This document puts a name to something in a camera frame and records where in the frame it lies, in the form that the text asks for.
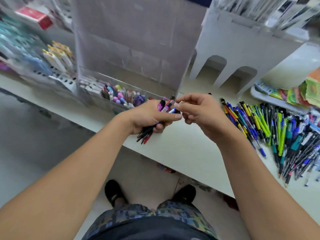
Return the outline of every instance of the black shoe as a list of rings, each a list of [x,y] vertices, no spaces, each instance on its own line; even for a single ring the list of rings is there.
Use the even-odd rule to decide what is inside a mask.
[[[120,185],[118,184],[117,181],[113,179],[109,180],[106,183],[106,186],[104,187],[104,193],[108,201],[111,203],[112,207],[115,206],[115,201],[118,198],[123,198],[125,203],[128,204],[128,201],[125,195],[122,193]]]
[[[196,197],[196,193],[195,187],[188,184],[174,194],[172,201],[193,206],[192,202]]]

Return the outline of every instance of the patterned shorts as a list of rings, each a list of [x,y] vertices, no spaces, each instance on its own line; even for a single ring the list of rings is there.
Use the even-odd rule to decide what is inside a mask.
[[[149,216],[171,217],[217,238],[213,227],[197,208],[168,200],[160,204],[155,211],[149,210],[146,206],[140,204],[128,204],[118,209],[107,210],[94,221],[82,240],[87,240],[115,224]]]

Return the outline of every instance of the red box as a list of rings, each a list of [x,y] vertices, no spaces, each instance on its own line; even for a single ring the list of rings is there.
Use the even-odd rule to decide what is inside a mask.
[[[16,10],[15,13],[25,20],[38,23],[43,30],[46,30],[53,25],[53,22],[47,14],[34,10],[30,7],[24,6]]]

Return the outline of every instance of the gray floor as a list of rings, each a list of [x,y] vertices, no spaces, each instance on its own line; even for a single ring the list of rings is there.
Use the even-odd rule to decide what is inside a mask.
[[[92,133],[62,120],[41,115],[34,107],[0,93],[0,207],[85,143]],[[149,208],[171,198],[182,187],[179,178],[156,167],[156,162],[123,147],[108,176],[116,179],[128,200]],[[250,239],[239,212],[213,193],[197,189],[194,205],[221,239]],[[92,222],[111,209],[101,191],[79,230],[80,240]]]

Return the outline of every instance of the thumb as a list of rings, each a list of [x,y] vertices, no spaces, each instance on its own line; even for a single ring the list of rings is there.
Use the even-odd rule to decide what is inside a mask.
[[[171,122],[171,121],[181,120],[182,115],[179,114],[179,113],[164,113],[164,112],[159,112],[158,111],[157,113],[155,113],[154,118],[157,121],[168,121],[168,122]]]
[[[193,116],[197,116],[199,111],[199,105],[189,103],[176,104],[174,107],[183,113],[189,113]]]

